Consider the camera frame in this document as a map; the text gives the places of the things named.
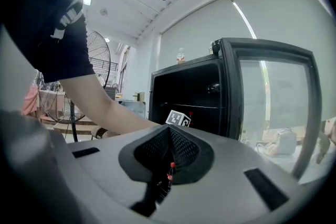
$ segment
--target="electric fan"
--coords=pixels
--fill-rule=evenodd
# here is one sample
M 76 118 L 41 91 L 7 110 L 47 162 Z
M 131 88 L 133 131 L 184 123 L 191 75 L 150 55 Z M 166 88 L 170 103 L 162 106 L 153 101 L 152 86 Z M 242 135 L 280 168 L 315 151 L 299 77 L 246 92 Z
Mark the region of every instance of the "electric fan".
M 96 31 L 87 37 L 87 46 L 90 63 L 100 84 L 105 88 L 111 68 L 109 47 L 105 39 Z M 77 142 L 75 122 L 84 118 L 85 115 L 67 97 L 59 81 L 44 83 L 43 75 L 39 72 L 36 82 L 39 89 L 40 106 L 55 122 L 71 124 L 73 139 Z

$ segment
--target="shelf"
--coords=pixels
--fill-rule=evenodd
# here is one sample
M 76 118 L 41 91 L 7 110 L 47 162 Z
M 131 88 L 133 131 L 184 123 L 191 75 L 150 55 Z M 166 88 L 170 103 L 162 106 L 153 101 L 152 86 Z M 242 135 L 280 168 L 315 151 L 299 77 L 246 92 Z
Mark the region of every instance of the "shelf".
M 219 109 L 213 106 L 198 106 L 198 105 L 187 105 L 187 104 L 171 104 L 171 103 L 164 103 L 164 105 L 178 105 L 178 106 L 187 106 L 189 108 L 202 108 L 202 109 Z

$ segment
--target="door frame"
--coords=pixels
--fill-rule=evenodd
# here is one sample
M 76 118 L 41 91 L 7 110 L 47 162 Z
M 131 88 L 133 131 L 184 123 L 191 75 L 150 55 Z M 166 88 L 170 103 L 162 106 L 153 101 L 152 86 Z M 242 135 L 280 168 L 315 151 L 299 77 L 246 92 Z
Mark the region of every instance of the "door frame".
M 241 60 L 276 61 L 303 65 L 308 84 L 308 120 L 302 150 L 292 170 L 300 179 L 309 165 L 319 136 L 322 95 L 314 55 L 311 51 L 277 41 L 251 38 L 222 38 L 213 43 L 214 51 L 222 50 L 225 83 L 229 92 L 226 106 L 226 134 L 238 140 L 242 133 L 244 116 L 244 88 Z

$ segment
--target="black slot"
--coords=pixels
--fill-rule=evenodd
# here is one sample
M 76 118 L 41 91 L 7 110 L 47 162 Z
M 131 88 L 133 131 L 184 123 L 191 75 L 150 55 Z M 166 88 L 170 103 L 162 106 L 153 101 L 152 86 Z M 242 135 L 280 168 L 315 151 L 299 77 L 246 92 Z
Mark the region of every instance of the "black slot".
M 99 152 L 99 149 L 96 147 L 91 147 L 81 151 L 74 151 L 72 154 L 75 158 L 80 158 L 97 152 Z
M 288 201 L 288 197 L 259 169 L 248 170 L 244 174 L 271 211 Z

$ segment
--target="pink cloth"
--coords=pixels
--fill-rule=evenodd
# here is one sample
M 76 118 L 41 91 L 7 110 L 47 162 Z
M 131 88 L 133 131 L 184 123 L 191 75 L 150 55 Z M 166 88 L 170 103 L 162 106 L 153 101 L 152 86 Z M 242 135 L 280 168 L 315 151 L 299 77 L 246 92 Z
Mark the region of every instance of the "pink cloth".
M 30 86 L 28 95 L 25 97 L 25 101 L 22 107 L 22 114 L 28 115 L 34 111 L 37 111 L 37 96 L 38 96 L 38 87 Z

